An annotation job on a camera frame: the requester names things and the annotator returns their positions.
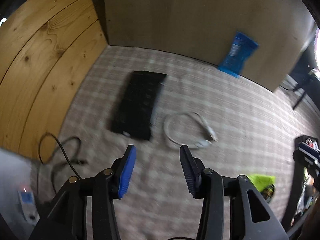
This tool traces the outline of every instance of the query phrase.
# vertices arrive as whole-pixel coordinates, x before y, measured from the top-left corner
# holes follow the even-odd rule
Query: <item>power cord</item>
[[[41,147],[41,143],[42,141],[44,140],[44,138],[46,137],[53,137],[56,142],[58,143],[58,147],[56,147],[51,155],[51,157],[49,158],[49,160],[44,163],[42,158],[41,158],[41,154],[40,154],[40,147]],[[71,160],[69,160],[67,154],[66,154],[66,151],[65,149],[63,148],[63,145],[65,145],[67,142],[71,141],[71,140],[76,140],[77,142],[77,148],[76,148],[76,151],[75,151],[75,154],[72,156]],[[55,137],[52,133],[45,133],[44,135],[42,135],[40,141],[39,141],[39,146],[38,146],[38,156],[39,156],[39,160],[41,162],[41,164],[45,165],[47,163],[49,163],[53,156],[55,155],[55,153],[60,149],[66,159],[66,163],[63,162],[63,163],[58,163],[56,164],[53,168],[52,168],[52,171],[51,171],[51,184],[52,184],[52,188],[55,192],[55,194],[57,194],[57,191],[55,189],[55,186],[54,186],[54,179],[55,179],[55,175],[57,174],[58,171],[60,171],[62,168],[64,168],[67,164],[70,166],[70,168],[73,170],[73,172],[75,173],[75,175],[79,178],[79,179],[82,179],[81,176],[79,175],[79,173],[75,170],[75,168],[73,167],[73,164],[79,164],[79,165],[83,165],[83,164],[87,164],[87,161],[86,160],[78,160],[77,157],[80,153],[80,147],[81,147],[81,140],[79,137],[76,137],[76,136],[71,136],[67,139],[65,139],[64,141],[60,142],[58,140],[57,137]],[[37,196],[39,195],[39,172],[40,172],[40,166],[41,164],[39,165],[38,167],[38,171],[37,171]]]
[[[283,87],[282,85],[280,85],[279,87],[282,87],[283,89],[285,89],[285,90],[287,90],[287,91],[293,91],[293,89],[285,88],[285,87]]]
[[[166,116],[166,118],[164,119],[164,134],[166,135],[166,137],[170,141],[172,141],[173,143],[175,143],[179,146],[186,144],[186,143],[180,143],[180,142],[174,140],[169,134],[170,122],[172,121],[173,117],[179,116],[179,115],[187,115],[187,116],[191,117],[192,119],[194,119],[196,122],[199,123],[199,125],[203,128],[203,130],[209,136],[209,140],[200,140],[197,142],[192,142],[192,143],[187,144],[189,149],[205,148],[205,147],[208,147],[209,145],[211,145],[213,141],[217,141],[216,133],[214,132],[214,130],[209,126],[206,119],[204,117],[202,117],[200,114],[198,114],[197,112],[178,112],[178,113],[169,114]],[[195,118],[195,115],[197,115],[200,118],[200,121]]]

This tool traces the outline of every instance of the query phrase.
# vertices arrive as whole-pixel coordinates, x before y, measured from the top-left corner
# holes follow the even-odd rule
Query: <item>white power strip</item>
[[[27,187],[22,187],[21,190],[18,191],[18,194],[25,220],[35,226],[40,217],[32,191],[28,190]]]

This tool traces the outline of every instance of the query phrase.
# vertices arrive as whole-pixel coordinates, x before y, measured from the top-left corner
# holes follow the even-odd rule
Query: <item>wood knot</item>
[[[41,31],[46,31],[48,29],[48,24],[49,24],[49,22],[46,22],[44,25],[42,25],[40,30]]]
[[[58,58],[61,58],[61,56],[63,55],[64,52],[65,52],[65,50],[59,49],[59,50],[57,51],[57,57],[58,57]]]

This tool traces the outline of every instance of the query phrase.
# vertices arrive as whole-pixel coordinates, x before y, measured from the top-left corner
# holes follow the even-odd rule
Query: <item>plaid carpet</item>
[[[138,141],[112,133],[109,122],[120,100],[128,74],[147,70],[168,75],[156,108],[153,139]],[[174,236],[195,238],[202,200],[188,192],[179,160],[179,151],[163,135],[167,114],[196,111],[215,130],[218,142],[194,150],[223,176],[260,173],[276,176],[276,192],[270,206],[281,219],[286,207],[293,174],[293,139],[301,134],[319,138],[319,117],[305,103],[295,111],[295,95],[281,90],[271,93],[243,78],[234,78],[217,68],[188,57],[150,49],[108,46],[94,64],[68,111],[60,139],[79,136],[83,142],[81,158],[89,165],[76,167],[83,177],[94,176],[121,157],[128,144],[137,148],[137,160],[127,195],[115,200],[122,239],[168,239]],[[196,123],[180,117],[170,126],[177,140],[188,143],[202,138]],[[74,146],[66,147],[72,153]],[[57,154],[52,164],[63,160]],[[42,200],[54,194],[50,184],[52,164],[40,171]],[[66,167],[57,175],[60,188],[73,173]],[[225,232],[230,229],[228,198],[225,201]],[[92,239],[88,212],[88,239]]]

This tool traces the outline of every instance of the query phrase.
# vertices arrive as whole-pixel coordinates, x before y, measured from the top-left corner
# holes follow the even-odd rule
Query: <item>black phone case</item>
[[[111,131],[150,140],[154,106],[166,76],[149,71],[133,71],[113,117]]]

